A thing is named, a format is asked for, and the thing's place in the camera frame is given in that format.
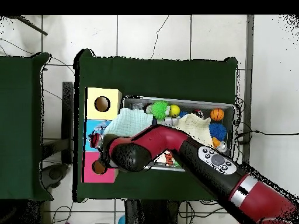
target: gray bin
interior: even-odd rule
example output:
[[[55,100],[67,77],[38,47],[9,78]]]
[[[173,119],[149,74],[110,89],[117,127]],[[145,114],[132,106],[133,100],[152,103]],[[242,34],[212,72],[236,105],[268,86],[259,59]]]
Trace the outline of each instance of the gray bin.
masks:
[[[187,111],[191,113],[194,109],[200,109],[203,112],[204,118],[209,118],[211,110],[214,108],[221,108],[224,111],[224,118],[221,121],[217,121],[217,123],[223,124],[227,129],[227,151],[225,155],[231,156],[231,150],[234,145],[233,142],[233,120],[235,118],[235,106],[232,104],[224,104],[224,103],[211,103],[211,102],[203,102],[203,101],[191,101],[191,100],[174,100],[174,99],[163,99],[163,98],[153,98],[153,97],[131,97],[125,96],[123,98],[122,107],[132,109],[133,104],[135,103],[143,103],[143,104],[151,104],[156,100],[166,100],[170,104],[178,105],[181,111]],[[160,169],[160,170],[169,170],[169,171],[177,171],[184,172],[183,169],[178,169],[175,167],[166,167],[164,164],[151,162],[147,168],[151,169]]]

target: red robot arm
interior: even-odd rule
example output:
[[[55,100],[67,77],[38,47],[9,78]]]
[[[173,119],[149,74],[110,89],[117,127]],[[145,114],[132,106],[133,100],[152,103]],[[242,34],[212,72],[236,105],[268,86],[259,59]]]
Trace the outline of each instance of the red robot arm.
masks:
[[[108,157],[132,172],[142,170],[162,152],[171,151],[175,160],[241,224],[295,224],[297,207],[287,198],[182,131],[153,125],[132,138],[105,139],[103,148]]]

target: yellow block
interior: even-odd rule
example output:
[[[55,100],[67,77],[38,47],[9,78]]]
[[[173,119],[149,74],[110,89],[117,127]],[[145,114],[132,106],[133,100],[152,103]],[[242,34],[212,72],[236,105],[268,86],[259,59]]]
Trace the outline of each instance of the yellow block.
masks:
[[[96,100],[99,97],[108,99],[109,108],[106,111],[98,111]],[[113,120],[119,113],[121,93],[117,89],[101,89],[97,87],[87,88],[87,119]]]

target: white towel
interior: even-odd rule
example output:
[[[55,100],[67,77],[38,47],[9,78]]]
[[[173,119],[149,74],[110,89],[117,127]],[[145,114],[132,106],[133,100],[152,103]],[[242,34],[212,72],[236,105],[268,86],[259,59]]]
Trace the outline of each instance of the white towel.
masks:
[[[184,131],[190,135],[195,141],[213,147],[212,137],[208,126],[211,123],[210,118],[203,120],[197,115],[191,113],[179,119],[179,122],[173,128]]]
[[[115,134],[119,137],[133,137],[152,124],[152,114],[146,114],[143,110],[120,109],[119,115],[106,127],[103,136]]]

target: green table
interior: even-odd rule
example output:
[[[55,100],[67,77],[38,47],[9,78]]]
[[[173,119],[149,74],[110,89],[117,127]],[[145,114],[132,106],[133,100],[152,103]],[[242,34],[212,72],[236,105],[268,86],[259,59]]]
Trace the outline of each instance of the green table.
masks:
[[[0,57],[0,198],[51,200],[40,183],[41,69],[48,53]]]
[[[118,89],[123,96],[234,104],[237,65],[235,58],[225,61],[97,58],[91,50],[81,50],[74,61],[74,103],[79,105],[74,113],[74,136],[78,134],[78,139],[74,138],[74,147],[78,148],[78,156],[74,155],[74,165],[77,163],[74,192],[77,192],[78,200],[213,200],[189,173],[179,171],[120,172],[113,184],[82,183],[84,91],[87,87],[109,88]]]

